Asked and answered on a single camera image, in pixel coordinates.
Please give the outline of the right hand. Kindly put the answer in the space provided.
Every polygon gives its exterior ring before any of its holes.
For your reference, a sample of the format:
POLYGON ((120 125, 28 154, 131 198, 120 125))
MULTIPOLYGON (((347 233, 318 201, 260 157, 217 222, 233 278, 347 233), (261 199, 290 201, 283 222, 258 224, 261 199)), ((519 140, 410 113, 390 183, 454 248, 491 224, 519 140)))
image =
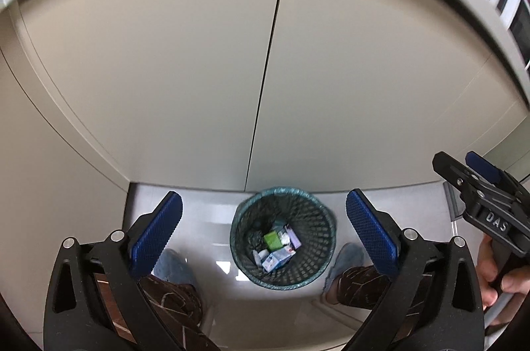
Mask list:
POLYGON ((522 266, 501 274, 494 258, 494 241, 485 234, 482 238, 476 274, 485 310, 485 328, 510 323, 529 292, 529 266, 522 266))

